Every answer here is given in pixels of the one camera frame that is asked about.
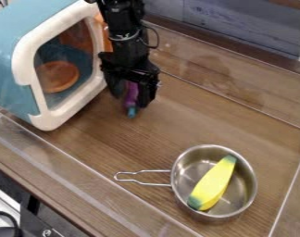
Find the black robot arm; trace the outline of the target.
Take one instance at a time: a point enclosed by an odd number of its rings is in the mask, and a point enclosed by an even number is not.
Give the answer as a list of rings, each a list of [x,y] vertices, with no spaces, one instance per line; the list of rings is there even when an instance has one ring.
[[[137,106],[146,108],[158,91],[159,68],[150,61],[149,27],[143,24],[142,0],[84,0],[96,4],[103,21],[109,25],[111,52],[99,52],[100,70],[114,97],[123,94],[126,81],[137,84]]]

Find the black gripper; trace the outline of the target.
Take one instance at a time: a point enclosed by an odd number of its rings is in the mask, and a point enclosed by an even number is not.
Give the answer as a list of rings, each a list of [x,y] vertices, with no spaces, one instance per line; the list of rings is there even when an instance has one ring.
[[[125,94],[125,81],[133,81],[138,83],[138,106],[146,108],[157,96],[158,66],[146,56],[137,60],[125,56],[117,57],[111,52],[102,52],[98,56],[111,95],[121,98]]]

